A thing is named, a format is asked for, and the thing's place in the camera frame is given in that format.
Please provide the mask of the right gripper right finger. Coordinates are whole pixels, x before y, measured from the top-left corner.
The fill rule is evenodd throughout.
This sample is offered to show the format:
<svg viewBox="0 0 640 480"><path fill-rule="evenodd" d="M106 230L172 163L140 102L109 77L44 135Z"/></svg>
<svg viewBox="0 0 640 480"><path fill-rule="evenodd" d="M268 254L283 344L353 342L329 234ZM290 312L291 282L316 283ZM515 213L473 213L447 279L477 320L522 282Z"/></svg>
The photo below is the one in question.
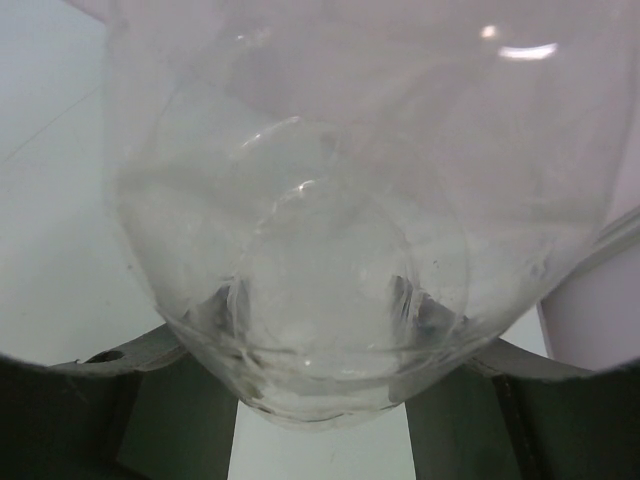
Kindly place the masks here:
<svg viewBox="0 0 640 480"><path fill-rule="evenodd" d="M393 384L419 479L636 479L639 362L602 371L498 340L434 385Z"/></svg>

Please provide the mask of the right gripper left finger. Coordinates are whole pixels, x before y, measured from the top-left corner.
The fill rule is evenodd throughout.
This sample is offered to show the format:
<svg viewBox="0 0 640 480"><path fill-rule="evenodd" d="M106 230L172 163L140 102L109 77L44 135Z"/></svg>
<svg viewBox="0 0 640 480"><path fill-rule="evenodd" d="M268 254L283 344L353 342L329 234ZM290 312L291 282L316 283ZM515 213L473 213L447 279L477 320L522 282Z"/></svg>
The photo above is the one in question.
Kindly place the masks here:
<svg viewBox="0 0 640 480"><path fill-rule="evenodd" d="M1 358L4 479L225 479L236 398L167 327L54 366Z"/></svg>

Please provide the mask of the clear plastic bottle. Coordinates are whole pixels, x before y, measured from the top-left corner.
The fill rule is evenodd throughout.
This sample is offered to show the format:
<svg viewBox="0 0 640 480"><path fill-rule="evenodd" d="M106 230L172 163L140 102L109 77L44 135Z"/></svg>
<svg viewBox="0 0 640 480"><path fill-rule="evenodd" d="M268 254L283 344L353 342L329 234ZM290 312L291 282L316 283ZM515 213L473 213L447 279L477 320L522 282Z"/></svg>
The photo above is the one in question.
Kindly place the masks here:
<svg viewBox="0 0 640 480"><path fill-rule="evenodd" d="M312 429L411 398L585 256L635 1L112 1L106 198L180 342Z"/></svg>

